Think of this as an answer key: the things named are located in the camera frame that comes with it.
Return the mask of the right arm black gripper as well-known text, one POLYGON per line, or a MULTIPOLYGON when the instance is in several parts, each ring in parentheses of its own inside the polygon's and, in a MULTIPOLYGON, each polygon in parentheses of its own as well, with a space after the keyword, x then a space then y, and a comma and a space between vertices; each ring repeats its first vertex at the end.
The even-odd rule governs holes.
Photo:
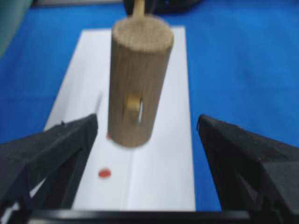
POLYGON ((146 0, 145 13, 181 13, 202 3, 201 0, 146 0))

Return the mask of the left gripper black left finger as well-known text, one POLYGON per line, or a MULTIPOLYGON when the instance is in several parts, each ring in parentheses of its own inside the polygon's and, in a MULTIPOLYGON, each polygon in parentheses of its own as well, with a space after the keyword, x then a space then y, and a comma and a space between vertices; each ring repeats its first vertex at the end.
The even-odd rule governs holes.
POLYGON ((78 223, 71 208, 97 133, 93 113, 1 144, 1 223, 78 223))

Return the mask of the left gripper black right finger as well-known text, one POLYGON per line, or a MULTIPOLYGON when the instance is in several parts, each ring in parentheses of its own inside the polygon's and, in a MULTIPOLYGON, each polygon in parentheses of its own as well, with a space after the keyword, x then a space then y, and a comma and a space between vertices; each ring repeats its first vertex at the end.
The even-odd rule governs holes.
POLYGON ((299 221, 299 149, 200 115, 197 130, 222 212, 256 224, 299 221))

